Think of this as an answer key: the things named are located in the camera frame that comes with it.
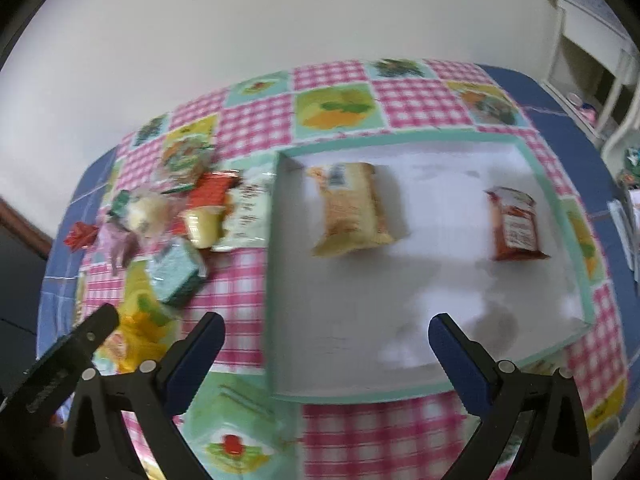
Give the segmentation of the yellow soft bread packet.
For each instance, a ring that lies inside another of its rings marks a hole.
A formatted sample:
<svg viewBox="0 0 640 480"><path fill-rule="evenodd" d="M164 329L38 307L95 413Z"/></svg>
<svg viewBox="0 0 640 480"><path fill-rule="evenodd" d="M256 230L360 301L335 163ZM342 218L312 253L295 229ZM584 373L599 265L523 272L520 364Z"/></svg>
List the yellow soft bread packet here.
<svg viewBox="0 0 640 480"><path fill-rule="evenodd" d="M119 326L96 350L93 362L102 375L134 372L144 361L159 361L181 335L181 321L155 297L146 260L134 260L124 275L124 296L117 305Z"/></svg>

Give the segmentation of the dark green snack packet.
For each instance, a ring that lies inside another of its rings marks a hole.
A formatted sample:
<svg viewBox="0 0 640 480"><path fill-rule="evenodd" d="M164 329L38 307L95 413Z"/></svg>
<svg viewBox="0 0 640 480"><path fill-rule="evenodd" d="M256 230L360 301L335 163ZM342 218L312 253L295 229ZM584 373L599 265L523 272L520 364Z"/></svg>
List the dark green snack packet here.
<svg viewBox="0 0 640 480"><path fill-rule="evenodd" d="M127 217L130 202L131 192L123 188L113 198L108 216L117 221L124 220Z"/></svg>

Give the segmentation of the green-edged clear biscuit packet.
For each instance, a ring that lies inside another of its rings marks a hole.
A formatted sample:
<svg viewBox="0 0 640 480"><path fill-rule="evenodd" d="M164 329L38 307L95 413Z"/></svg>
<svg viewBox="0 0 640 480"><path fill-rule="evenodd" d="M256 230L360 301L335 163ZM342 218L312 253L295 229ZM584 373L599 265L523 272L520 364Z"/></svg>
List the green-edged clear biscuit packet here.
<svg viewBox="0 0 640 480"><path fill-rule="evenodd" d="M156 183L160 192L189 191L212 164L214 144L202 136L184 136L172 141L160 158Z"/></svg>

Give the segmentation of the white tray with teal rim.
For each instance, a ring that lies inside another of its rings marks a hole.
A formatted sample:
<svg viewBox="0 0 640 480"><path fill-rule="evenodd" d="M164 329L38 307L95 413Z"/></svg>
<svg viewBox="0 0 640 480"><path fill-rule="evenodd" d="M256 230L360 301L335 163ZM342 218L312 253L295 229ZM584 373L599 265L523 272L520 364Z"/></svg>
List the white tray with teal rim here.
<svg viewBox="0 0 640 480"><path fill-rule="evenodd" d="M393 243L321 258L314 166L375 169ZM536 261L496 261L488 191L533 197ZM495 359L536 362L593 326L576 235L544 166L517 136L415 131L289 148L277 159L265 299L271 393L308 404L447 391L427 325L449 314Z"/></svg>

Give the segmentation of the colourful clutter pile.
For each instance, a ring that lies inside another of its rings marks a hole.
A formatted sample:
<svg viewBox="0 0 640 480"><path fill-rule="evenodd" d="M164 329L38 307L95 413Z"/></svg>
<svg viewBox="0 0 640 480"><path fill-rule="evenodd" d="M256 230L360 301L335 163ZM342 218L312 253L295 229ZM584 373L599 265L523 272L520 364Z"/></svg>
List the colourful clutter pile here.
<svg viewBox="0 0 640 480"><path fill-rule="evenodd" d="M640 188L640 150L638 146L626 148L623 154L623 168L616 176L616 182L623 190Z"/></svg>

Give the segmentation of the blue plaid bed cover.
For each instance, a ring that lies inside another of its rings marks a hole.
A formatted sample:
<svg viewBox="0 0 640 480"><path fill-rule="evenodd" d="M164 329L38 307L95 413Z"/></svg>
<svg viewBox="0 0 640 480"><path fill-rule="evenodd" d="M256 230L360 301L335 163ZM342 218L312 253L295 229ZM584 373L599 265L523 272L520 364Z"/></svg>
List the blue plaid bed cover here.
<svg viewBox="0 0 640 480"><path fill-rule="evenodd" d="M625 349L631 358L639 350L639 297L622 242L608 214L608 202L617 196L613 178L582 130L538 82L516 70L490 65L483 68L524 108L582 196L612 272ZM64 245L64 237L74 222L90 223L96 218L107 174L115 159L116 151L111 150L87 168L53 237L38 308L37 356L46 352L73 324L72 297L82 253L70 252Z"/></svg>

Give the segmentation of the dark red nice snack packet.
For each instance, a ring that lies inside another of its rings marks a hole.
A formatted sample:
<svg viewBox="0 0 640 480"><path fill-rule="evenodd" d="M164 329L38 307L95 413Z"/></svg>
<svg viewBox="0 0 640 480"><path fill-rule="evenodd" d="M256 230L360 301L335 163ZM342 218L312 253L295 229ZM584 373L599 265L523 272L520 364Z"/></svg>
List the dark red nice snack packet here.
<svg viewBox="0 0 640 480"><path fill-rule="evenodd" d="M96 242L99 232L100 227L96 224L77 221L70 227L70 230L66 234L64 245L71 252L87 249Z"/></svg>

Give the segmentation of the orange barcode bread packet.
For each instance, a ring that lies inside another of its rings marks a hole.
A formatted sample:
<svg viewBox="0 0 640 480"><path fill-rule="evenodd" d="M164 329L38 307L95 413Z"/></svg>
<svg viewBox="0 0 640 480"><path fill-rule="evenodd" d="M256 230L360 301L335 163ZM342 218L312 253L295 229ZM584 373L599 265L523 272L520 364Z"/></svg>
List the orange barcode bread packet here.
<svg viewBox="0 0 640 480"><path fill-rule="evenodd" d="M316 257L337 257L396 242L378 196L375 166L337 162L310 167L307 174L322 201L323 234L312 250Z"/></svg>

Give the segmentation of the light teal snack packet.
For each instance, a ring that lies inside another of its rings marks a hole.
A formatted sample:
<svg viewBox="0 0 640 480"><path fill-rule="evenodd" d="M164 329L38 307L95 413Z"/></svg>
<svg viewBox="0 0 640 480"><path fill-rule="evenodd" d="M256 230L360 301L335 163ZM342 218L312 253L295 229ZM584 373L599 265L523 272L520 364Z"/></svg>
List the light teal snack packet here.
<svg viewBox="0 0 640 480"><path fill-rule="evenodd" d="M163 244L146 266L156 299L167 307L185 307L208 275L200 252L190 240L173 237Z"/></svg>

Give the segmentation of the white calligraphy snack packet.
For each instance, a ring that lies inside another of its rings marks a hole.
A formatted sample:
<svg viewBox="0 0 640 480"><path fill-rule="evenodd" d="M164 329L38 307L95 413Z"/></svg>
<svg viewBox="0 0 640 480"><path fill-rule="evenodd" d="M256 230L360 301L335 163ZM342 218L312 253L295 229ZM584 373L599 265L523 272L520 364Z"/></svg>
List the white calligraphy snack packet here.
<svg viewBox="0 0 640 480"><path fill-rule="evenodd" d="M222 235L213 244L213 252L267 247L275 177L266 167L242 173L240 183L229 192L231 210L224 216Z"/></svg>

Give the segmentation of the clear-wrapped round white bun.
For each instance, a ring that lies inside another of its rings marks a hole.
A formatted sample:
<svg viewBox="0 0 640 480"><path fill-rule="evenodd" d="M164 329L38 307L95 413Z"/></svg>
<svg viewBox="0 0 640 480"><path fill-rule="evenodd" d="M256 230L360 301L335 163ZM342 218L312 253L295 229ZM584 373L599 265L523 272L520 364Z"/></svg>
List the clear-wrapped round white bun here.
<svg viewBox="0 0 640 480"><path fill-rule="evenodd" d="M135 188L131 192L127 217L119 221L138 237L160 237L170 229L186 199L180 195L165 194L152 188Z"/></svg>

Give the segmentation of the red patterned packet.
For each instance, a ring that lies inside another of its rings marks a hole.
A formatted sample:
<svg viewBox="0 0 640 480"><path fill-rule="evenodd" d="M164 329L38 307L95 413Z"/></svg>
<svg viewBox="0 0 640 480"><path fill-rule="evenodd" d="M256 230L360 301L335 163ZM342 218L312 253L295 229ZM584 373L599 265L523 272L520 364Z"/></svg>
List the red patterned packet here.
<svg viewBox="0 0 640 480"><path fill-rule="evenodd" d="M237 185L239 180L238 170L216 170L202 174L188 194L186 208L224 205L227 192Z"/></svg>

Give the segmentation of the maroon milk biscuit packet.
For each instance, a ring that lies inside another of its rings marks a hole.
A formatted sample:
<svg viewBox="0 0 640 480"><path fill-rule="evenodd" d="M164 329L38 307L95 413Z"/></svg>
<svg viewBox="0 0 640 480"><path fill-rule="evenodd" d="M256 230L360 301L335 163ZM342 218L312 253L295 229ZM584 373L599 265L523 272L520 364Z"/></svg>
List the maroon milk biscuit packet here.
<svg viewBox="0 0 640 480"><path fill-rule="evenodd" d="M489 203L494 261L544 260L538 235L536 202L533 197L505 186L486 191Z"/></svg>

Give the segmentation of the purple snack packet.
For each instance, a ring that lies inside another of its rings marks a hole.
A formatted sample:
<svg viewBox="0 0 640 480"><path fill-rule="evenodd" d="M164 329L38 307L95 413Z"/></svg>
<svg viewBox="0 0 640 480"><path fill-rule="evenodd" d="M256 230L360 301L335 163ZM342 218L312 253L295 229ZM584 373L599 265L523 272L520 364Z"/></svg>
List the purple snack packet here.
<svg viewBox="0 0 640 480"><path fill-rule="evenodd" d="M139 249L137 235L115 221L105 222L99 230L98 245L113 275L126 269Z"/></svg>

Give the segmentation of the yellow pudding cup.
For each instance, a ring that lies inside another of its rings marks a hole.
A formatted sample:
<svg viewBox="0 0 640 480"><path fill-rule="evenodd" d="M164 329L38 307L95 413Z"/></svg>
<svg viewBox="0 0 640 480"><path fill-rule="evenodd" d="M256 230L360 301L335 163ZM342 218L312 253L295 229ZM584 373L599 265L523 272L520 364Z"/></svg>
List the yellow pudding cup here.
<svg viewBox="0 0 640 480"><path fill-rule="evenodd" d="M195 248L211 248L221 237L224 206L199 206L180 212L186 236Z"/></svg>

